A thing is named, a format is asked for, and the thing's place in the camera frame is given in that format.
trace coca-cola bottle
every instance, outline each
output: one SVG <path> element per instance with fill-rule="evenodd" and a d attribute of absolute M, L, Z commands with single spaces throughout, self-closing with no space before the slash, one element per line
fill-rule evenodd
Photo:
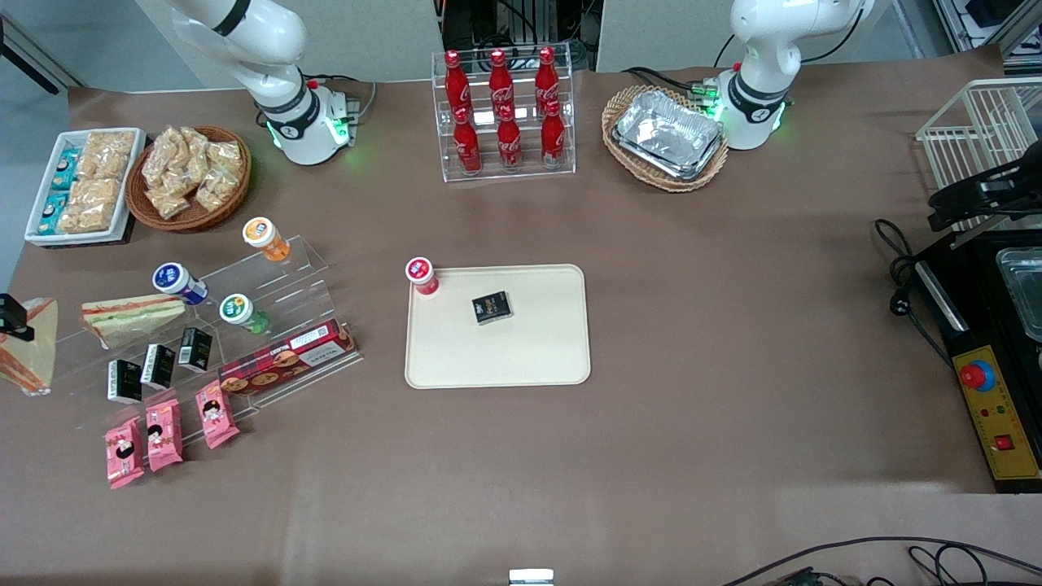
<path fill-rule="evenodd" d="M 455 116 L 457 109 L 462 109 L 470 116 L 472 106 L 470 103 L 470 81 L 467 74 L 460 69 L 460 53 L 454 49 L 445 51 L 445 94 L 449 98 L 449 107 Z"/>
<path fill-rule="evenodd" d="M 456 121 L 452 138 L 456 143 L 456 154 L 460 155 L 463 174 L 476 175 L 481 172 L 481 152 L 477 148 L 477 132 L 470 125 L 470 115 L 466 109 L 456 109 L 452 116 Z"/>
<path fill-rule="evenodd" d="M 561 102 L 553 100 L 546 104 L 543 119 L 543 167 L 561 168 L 565 158 L 565 123 L 561 121 Z"/>
<path fill-rule="evenodd" d="M 499 160 L 504 172 L 517 173 L 521 170 L 521 129 L 514 121 L 514 104 L 502 106 L 498 113 L 500 122 L 496 135 L 499 138 Z"/>
<path fill-rule="evenodd" d="M 539 50 L 539 71 L 536 73 L 536 115 L 546 115 L 546 104 L 557 101 L 557 70 L 553 69 L 553 47 Z"/>
<path fill-rule="evenodd" d="M 492 94 L 492 112 L 497 122 L 502 122 L 502 113 L 510 111 L 514 119 L 514 79 L 506 71 L 506 53 L 502 49 L 492 50 L 492 74 L 489 76 L 489 93 Z"/>

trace foil container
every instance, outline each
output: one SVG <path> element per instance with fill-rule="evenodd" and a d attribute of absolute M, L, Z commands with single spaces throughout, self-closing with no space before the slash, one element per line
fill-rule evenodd
<path fill-rule="evenodd" d="M 723 144 L 723 127 L 655 90 L 634 98 L 612 138 L 671 177 L 691 181 Z"/>

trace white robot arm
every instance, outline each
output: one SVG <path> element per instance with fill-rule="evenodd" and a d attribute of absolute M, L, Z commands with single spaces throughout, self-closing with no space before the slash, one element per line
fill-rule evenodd
<path fill-rule="evenodd" d="M 741 68 L 716 78 L 720 122 L 727 145 L 740 150 L 764 144 L 782 115 L 782 103 L 800 55 L 796 40 L 839 32 L 871 10 L 874 0 L 735 0 L 730 26 L 745 42 Z"/>
<path fill-rule="evenodd" d="M 246 87 L 290 161 L 316 165 L 347 146 L 346 97 L 308 84 L 294 65 L 307 46 L 296 13 L 271 0 L 167 1 L 177 36 Z"/>

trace clear acrylic stand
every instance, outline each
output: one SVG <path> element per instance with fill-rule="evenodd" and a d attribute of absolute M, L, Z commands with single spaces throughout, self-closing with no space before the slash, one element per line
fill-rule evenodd
<path fill-rule="evenodd" d="M 492 114 L 489 96 L 489 75 L 492 71 L 491 49 L 460 51 L 460 67 L 470 80 L 471 103 L 474 106 L 474 129 L 477 147 L 481 152 L 481 172 L 465 175 L 456 155 L 452 131 L 455 121 L 445 94 L 445 53 L 435 52 L 431 57 L 431 79 L 435 96 L 435 122 L 438 126 L 438 145 L 441 149 L 442 177 L 445 182 L 497 177 L 518 177 L 575 172 L 575 83 L 572 76 L 572 54 L 568 43 L 550 46 L 556 54 L 557 99 L 561 102 L 561 121 L 565 123 L 565 157 L 561 168 L 543 167 L 542 120 L 536 116 L 536 73 L 539 71 L 539 49 L 546 45 L 505 47 L 506 67 L 514 79 L 514 113 L 521 129 L 521 168 L 506 173 L 499 162 L 497 124 Z"/>
<path fill-rule="evenodd" d="M 336 307 L 320 274 L 328 265 L 303 238 L 294 237 L 290 243 L 291 254 L 281 264 L 272 263 L 258 252 L 202 276 L 209 288 L 208 297 L 216 300 L 207 299 L 207 302 L 188 308 L 181 318 L 145 339 L 113 350 L 103 349 L 99 340 L 85 329 L 59 340 L 51 389 L 53 394 L 71 396 L 76 402 L 73 426 L 90 436 L 100 437 L 106 430 L 135 415 L 144 417 L 148 406 L 176 397 L 181 408 L 183 444 L 202 439 L 195 393 L 217 380 L 217 369 L 221 365 L 337 317 Z M 253 335 L 222 320 L 217 303 L 230 293 L 247 295 L 257 309 L 266 312 L 271 322 L 270 331 Z M 106 398 L 109 361 L 122 359 L 142 364 L 149 343 L 177 348 L 184 327 L 199 327 L 214 337 L 206 372 L 195 373 L 175 367 L 172 389 L 155 391 L 143 387 L 143 399 L 138 405 L 121 406 Z M 229 394 L 235 420 L 250 417 L 260 409 L 359 360 L 362 356 L 353 351 L 307 370 L 271 391 L 252 395 Z"/>

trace yellow control panel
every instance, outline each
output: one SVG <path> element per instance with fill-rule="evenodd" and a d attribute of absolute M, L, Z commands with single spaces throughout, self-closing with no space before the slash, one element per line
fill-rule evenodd
<path fill-rule="evenodd" d="M 999 481 L 1042 478 L 991 346 L 959 355 L 951 363 L 988 458 L 991 475 Z"/>

